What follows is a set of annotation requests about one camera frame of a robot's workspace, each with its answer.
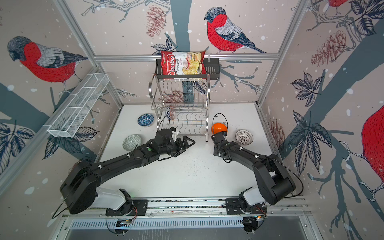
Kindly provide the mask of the stainless steel dish rack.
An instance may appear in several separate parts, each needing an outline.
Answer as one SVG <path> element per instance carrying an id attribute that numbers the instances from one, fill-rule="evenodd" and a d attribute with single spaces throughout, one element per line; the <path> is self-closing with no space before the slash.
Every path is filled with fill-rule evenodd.
<path id="1" fill-rule="evenodd" d="M 166 76 L 154 74 L 149 81 L 151 110 L 157 118 L 157 130 L 177 128 L 180 135 L 209 138 L 211 100 L 210 75 Z M 175 120 L 166 111 L 175 111 Z"/>

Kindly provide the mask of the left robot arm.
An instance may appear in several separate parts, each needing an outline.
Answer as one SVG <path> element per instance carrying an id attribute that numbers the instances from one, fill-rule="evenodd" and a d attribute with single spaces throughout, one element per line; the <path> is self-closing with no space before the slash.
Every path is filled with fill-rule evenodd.
<path id="1" fill-rule="evenodd" d="M 99 196 L 97 188 L 103 183 L 132 169 L 158 161 L 160 155 L 168 155 L 168 159 L 177 157 L 195 143 L 196 141 L 187 136 L 176 140 L 171 136 L 157 136 L 130 153 L 111 160 L 96 164 L 80 162 L 73 167 L 60 187 L 64 203 L 70 214 L 79 214 L 95 202 Z"/>

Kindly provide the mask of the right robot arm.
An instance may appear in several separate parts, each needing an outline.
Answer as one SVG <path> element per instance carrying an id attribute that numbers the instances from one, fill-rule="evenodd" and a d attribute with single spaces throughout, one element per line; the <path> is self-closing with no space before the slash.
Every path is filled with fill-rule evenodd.
<path id="1" fill-rule="evenodd" d="M 226 163 L 237 162 L 252 170 L 255 175 L 256 186 L 239 194 L 243 209 L 261 203 L 275 205 L 296 190 L 295 181 L 277 155 L 254 153 L 236 142 L 229 142 L 222 132 L 211 138 L 214 156 L 220 157 Z"/>

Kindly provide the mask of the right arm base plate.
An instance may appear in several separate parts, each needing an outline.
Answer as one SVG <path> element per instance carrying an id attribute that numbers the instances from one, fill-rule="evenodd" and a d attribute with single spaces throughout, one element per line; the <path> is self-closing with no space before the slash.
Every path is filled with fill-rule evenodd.
<path id="1" fill-rule="evenodd" d="M 247 204 L 245 200 L 239 198 L 225 199 L 222 207 L 226 209 L 228 215 L 266 215 L 267 206 L 265 203 L 259 203 L 253 206 Z"/>

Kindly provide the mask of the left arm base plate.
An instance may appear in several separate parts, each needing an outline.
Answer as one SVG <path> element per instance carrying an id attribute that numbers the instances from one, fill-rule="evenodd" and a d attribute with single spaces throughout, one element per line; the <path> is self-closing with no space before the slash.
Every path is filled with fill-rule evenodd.
<path id="1" fill-rule="evenodd" d="M 106 216 L 107 217 L 145 216 L 147 212 L 148 203 L 149 201 L 144 199 L 128 200 L 117 210 L 107 209 Z"/>

